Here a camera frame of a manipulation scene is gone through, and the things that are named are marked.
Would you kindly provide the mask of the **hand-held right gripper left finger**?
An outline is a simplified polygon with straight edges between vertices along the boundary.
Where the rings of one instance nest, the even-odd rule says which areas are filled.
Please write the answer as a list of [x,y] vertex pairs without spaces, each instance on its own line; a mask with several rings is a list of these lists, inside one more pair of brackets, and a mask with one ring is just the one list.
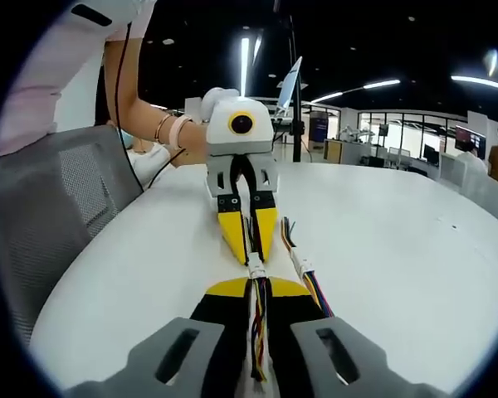
[[68,397],[233,397],[246,358],[249,281],[213,285],[190,318],[175,318],[134,346],[124,368]]

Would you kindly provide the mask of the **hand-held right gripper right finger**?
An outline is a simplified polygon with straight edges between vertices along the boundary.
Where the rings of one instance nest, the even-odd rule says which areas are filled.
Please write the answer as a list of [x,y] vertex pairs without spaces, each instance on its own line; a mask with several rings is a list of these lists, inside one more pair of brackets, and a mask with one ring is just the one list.
[[347,324],[327,318],[308,290],[271,279],[269,353],[281,397],[442,397],[405,380],[386,352]]

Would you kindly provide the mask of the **person's left hand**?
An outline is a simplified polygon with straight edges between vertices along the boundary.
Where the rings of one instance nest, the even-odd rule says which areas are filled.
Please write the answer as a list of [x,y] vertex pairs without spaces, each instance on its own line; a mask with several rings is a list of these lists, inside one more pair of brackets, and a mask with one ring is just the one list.
[[182,155],[178,157],[180,165],[204,164],[207,159],[207,126],[186,123],[178,136],[178,145],[184,148]]

